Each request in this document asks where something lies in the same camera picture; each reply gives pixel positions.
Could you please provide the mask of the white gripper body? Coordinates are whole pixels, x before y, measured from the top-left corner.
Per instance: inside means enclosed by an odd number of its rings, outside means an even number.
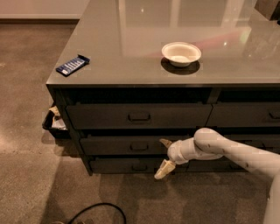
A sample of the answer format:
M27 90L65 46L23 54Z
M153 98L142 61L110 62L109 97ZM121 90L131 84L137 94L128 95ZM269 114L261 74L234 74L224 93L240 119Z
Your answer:
M167 151L168 158L176 165L182 165L195 157L195 147L192 138L174 142Z

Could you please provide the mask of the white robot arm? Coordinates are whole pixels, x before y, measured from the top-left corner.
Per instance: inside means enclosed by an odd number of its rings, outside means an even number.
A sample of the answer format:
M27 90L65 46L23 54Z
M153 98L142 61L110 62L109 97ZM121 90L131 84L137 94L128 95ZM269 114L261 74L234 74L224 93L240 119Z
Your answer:
M209 128L198 129L193 137L186 140L171 142L168 139L160 139L159 142L167 148L168 159L164 159L159 166L154 175L155 179L164 178L177 165L186 164L190 160L215 160L226 157L246 171L256 175L263 175L265 178L272 180L263 224L279 224L279 154L238 143Z

